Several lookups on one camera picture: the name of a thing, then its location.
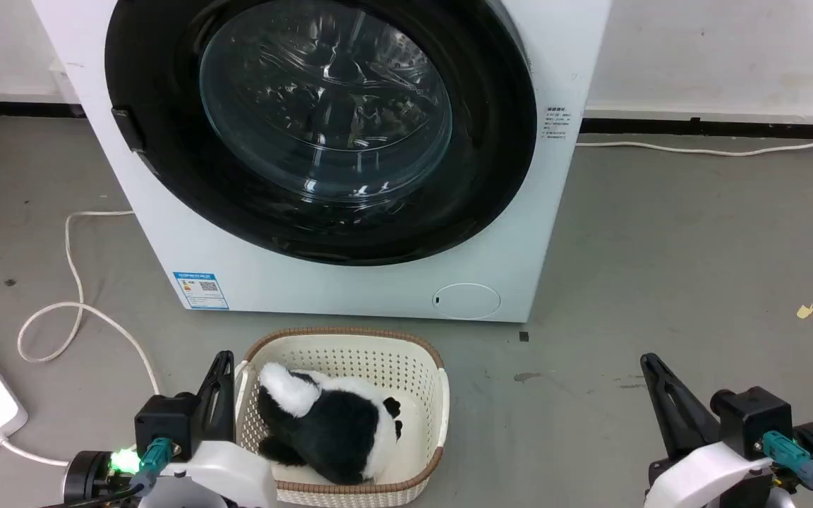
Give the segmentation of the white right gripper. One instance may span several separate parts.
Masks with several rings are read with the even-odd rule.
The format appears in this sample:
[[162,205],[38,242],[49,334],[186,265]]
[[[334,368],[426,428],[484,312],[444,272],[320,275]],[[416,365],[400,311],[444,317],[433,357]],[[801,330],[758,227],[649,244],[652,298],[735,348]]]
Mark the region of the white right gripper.
[[755,488],[759,479],[769,479],[767,499],[747,501],[745,506],[777,507],[778,488],[772,480],[772,462],[764,453],[764,444],[752,444],[749,451],[756,452],[757,459],[749,460],[719,442],[719,422],[658,354],[643,354],[639,363],[667,458],[679,459],[652,464],[657,476],[643,505],[722,507],[722,496],[727,491]]

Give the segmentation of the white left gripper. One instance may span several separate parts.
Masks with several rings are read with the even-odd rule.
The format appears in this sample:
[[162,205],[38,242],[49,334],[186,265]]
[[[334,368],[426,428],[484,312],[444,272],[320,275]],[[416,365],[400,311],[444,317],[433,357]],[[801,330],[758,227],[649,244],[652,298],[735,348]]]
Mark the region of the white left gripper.
[[141,507],[277,507],[268,460],[238,444],[234,354],[219,351],[201,383],[193,429],[199,440],[186,462],[168,463]]

